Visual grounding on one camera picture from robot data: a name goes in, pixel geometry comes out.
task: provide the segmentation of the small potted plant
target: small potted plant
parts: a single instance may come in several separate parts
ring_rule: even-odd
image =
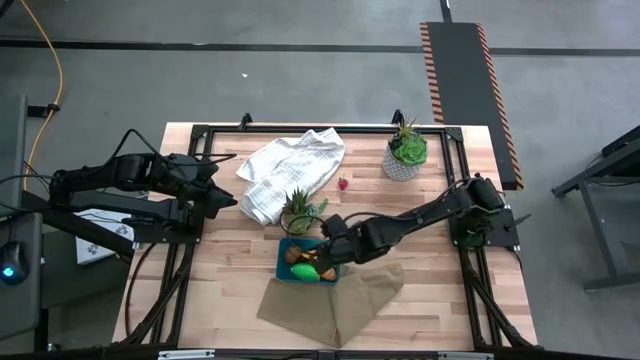
[[[286,196],[286,203],[280,216],[280,226],[291,235],[303,235],[320,216],[329,200],[324,199],[318,206],[309,203],[309,194],[296,188],[291,197]]]
[[[393,180],[406,181],[420,171],[427,162],[427,142],[413,131],[413,123],[407,125],[404,117],[400,119],[399,131],[393,135],[384,154],[382,169]]]

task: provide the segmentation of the wooden board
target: wooden board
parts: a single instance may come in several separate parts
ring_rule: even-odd
[[[169,123],[162,142],[163,153],[186,153],[191,123]],[[487,127],[463,127],[469,168],[500,184]],[[237,153],[220,164],[216,184],[241,200],[245,181],[235,172],[253,152],[282,134],[217,134],[214,153]],[[347,153],[340,169],[312,200],[329,200],[325,214],[348,215],[356,211],[398,214],[433,200],[446,187],[442,150],[437,137],[427,136],[427,163],[408,182],[388,179],[381,168],[388,135],[342,134]],[[341,192],[338,177],[349,180]],[[319,229],[312,234],[320,235]],[[196,250],[185,306],[180,347],[206,348],[323,348],[323,344],[256,318],[262,295],[274,276],[278,240],[284,232],[262,227],[246,217],[239,206],[223,209],[207,221]],[[142,265],[131,300],[135,326],[155,301],[167,246],[158,245]],[[140,253],[134,259],[134,265]],[[522,274],[513,254],[487,249],[496,301],[522,335],[535,343],[535,333]],[[450,245],[448,229],[441,222],[403,239],[388,255],[362,265],[374,268],[400,263],[406,283],[367,327],[344,349],[368,350],[469,350],[472,341],[466,313],[457,251]],[[480,306],[485,338],[489,339],[484,308]],[[172,311],[167,312],[165,333]],[[113,340],[124,338],[124,311]]]

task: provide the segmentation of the blue tray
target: blue tray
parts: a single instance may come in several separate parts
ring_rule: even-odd
[[[276,265],[276,279],[284,282],[295,282],[295,283],[311,283],[311,284],[325,284],[325,285],[335,285],[336,282],[340,279],[340,266],[336,266],[334,269],[336,271],[336,279],[334,281],[328,281],[324,279],[320,279],[320,281],[304,281],[297,278],[291,272],[291,265],[287,264],[284,260],[284,254],[287,252],[287,249],[296,245],[302,249],[302,251],[308,251],[314,246],[324,242],[323,240],[313,240],[313,239],[296,239],[296,238],[284,238],[280,240],[280,247],[278,248],[278,263]]]

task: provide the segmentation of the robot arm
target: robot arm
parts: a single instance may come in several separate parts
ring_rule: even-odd
[[[505,204],[490,179],[476,175],[459,187],[455,185],[436,200],[398,216],[377,215],[350,227],[345,221],[351,216],[331,216],[322,228],[329,240],[316,249],[309,263],[319,274],[340,264],[363,264],[388,253],[405,235],[450,217],[458,218],[459,231],[468,236],[507,231],[491,221],[505,211]]]
[[[155,229],[150,236],[166,234],[160,239],[177,239],[176,234],[199,237],[205,217],[215,218],[219,209],[237,204],[233,195],[213,182],[211,177],[217,170],[214,161],[186,155],[122,155],[101,166],[56,171],[49,204],[70,212],[94,208],[129,213],[134,215],[126,219],[129,225],[142,232]],[[155,202],[95,191],[107,187],[154,191],[173,198]]]

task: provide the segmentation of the concrete floor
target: concrete floor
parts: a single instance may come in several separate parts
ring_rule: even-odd
[[[33,0],[56,39],[261,44],[419,45],[436,0]],[[454,21],[481,23],[495,47],[640,47],[633,0],[451,0]],[[15,6],[0,35],[37,37]],[[61,50],[63,111],[35,167],[51,173],[102,162],[135,127],[159,145],[168,121],[386,123],[396,108],[431,123],[421,55]],[[549,192],[602,145],[638,125],[640,58],[495,57],[525,180],[518,213],[524,277],[539,343],[553,350],[640,357],[640,286],[585,293],[605,267],[577,194]],[[0,91],[51,101],[47,50],[0,48]],[[41,122],[29,120],[29,134]],[[90,137],[92,148],[77,151]],[[126,151],[142,151],[131,142]],[[35,184],[32,188],[38,192]],[[111,339],[122,288],[57,310],[51,336],[67,347]],[[85,321],[85,314],[99,319]],[[29,335],[0,344],[27,351]]]

